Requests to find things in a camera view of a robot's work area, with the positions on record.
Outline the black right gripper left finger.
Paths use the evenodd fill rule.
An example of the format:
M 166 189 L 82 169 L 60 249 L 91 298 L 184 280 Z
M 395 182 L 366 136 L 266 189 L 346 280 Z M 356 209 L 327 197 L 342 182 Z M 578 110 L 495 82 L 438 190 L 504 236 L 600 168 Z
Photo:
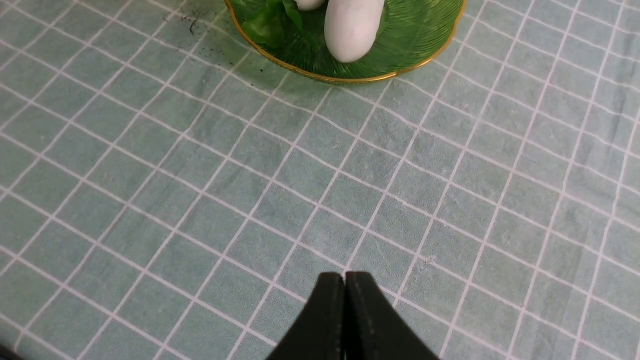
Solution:
M 269 354 L 269 360 L 343 360 L 345 281 L 323 272 L 297 319 Z

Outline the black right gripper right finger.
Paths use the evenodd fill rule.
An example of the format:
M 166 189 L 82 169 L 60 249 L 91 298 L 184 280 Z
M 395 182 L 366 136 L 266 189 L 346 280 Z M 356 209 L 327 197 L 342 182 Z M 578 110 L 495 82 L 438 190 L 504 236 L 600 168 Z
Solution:
M 347 360 L 437 360 L 368 272 L 345 278 L 343 352 Z

